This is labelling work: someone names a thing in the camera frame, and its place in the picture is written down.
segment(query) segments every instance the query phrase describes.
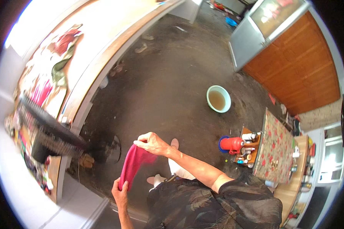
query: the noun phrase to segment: forearm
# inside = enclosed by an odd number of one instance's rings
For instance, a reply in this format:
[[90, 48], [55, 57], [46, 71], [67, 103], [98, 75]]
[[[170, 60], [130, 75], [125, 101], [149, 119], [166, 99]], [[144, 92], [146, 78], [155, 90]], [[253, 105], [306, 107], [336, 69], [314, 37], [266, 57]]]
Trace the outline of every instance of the forearm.
[[165, 156], [174, 160], [181, 167], [190, 172], [196, 179], [202, 182], [207, 187], [218, 193], [219, 188], [224, 183], [233, 180], [229, 178], [224, 172], [209, 165], [201, 160], [188, 156], [179, 150], [170, 147]]
[[121, 223], [121, 229], [133, 229], [134, 226], [131, 223], [131, 219], [129, 217], [129, 213], [127, 209], [119, 209], [118, 217]]

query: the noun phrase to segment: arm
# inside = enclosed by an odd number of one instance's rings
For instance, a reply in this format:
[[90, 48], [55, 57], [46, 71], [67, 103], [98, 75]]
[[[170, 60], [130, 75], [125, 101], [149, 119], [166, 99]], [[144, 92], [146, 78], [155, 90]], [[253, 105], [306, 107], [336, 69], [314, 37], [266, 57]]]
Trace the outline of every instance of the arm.
[[128, 199], [127, 199], [127, 188], [129, 185], [128, 181], [125, 181], [123, 185], [123, 190], [119, 191], [118, 183], [120, 182], [120, 178], [115, 180], [112, 187], [112, 195], [115, 198], [117, 208], [118, 208], [118, 217], [121, 223], [121, 229], [133, 229], [133, 225], [131, 223], [129, 213], [127, 211]]
[[140, 135], [138, 140], [134, 141], [134, 144], [150, 153], [162, 155], [174, 160], [181, 167], [196, 177], [200, 182], [211, 188], [216, 193], [218, 193], [219, 188], [223, 184], [233, 180], [224, 172], [209, 165], [208, 163], [190, 157], [180, 152], [178, 149], [171, 147], [162, 139], [160, 139], [160, 137], [158, 137], [155, 133], [149, 132], [147, 134]]

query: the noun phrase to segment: white pants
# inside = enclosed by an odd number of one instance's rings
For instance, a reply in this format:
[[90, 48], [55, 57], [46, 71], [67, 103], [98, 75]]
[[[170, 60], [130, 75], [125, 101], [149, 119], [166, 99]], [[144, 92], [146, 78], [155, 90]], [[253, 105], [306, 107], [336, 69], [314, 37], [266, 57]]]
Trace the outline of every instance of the white pants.
[[[196, 177], [194, 177], [186, 169], [184, 169], [179, 164], [177, 164], [174, 160], [168, 158], [168, 164], [170, 165], [171, 175], [176, 174], [177, 176], [179, 176], [181, 178], [185, 178], [185, 179], [189, 179], [189, 180], [196, 179]], [[160, 183], [162, 183], [162, 181], [164, 181], [165, 179], [166, 179], [165, 177], [161, 177], [159, 174], [155, 175], [155, 177], [154, 177], [154, 188], [157, 187]]]

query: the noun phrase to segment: cord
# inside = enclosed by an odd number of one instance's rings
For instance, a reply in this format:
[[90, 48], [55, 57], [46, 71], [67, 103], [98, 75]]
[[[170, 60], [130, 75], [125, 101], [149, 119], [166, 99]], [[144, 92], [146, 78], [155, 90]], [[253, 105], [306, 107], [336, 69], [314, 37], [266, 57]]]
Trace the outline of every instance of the cord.
[[79, 160], [78, 160], [78, 181], [80, 183], [79, 168], [80, 168], [80, 163], [79, 163]]

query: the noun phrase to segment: hand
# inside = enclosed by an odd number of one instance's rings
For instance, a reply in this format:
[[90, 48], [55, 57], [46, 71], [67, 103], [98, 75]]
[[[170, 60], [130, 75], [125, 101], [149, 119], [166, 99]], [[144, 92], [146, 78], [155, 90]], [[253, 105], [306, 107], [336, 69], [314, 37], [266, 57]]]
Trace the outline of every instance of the hand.
[[145, 149], [149, 153], [156, 155], [165, 155], [168, 149], [171, 148], [165, 141], [163, 141], [158, 135], [153, 132], [149, 132], [144, 135], [140, 135], [134, 144], [142, 149]]
[[120, 178], [114, 181], [111, 192], [112, 192], [113, 197], [115, 198], [118, 211], [119, 212], [127, 211], [127, 204], [128, 204], [127, 188], [129, 186], [129, 182], [128, 181], [124, 182], [122, 191], [118, 189], [119, 182], [120, 182]]

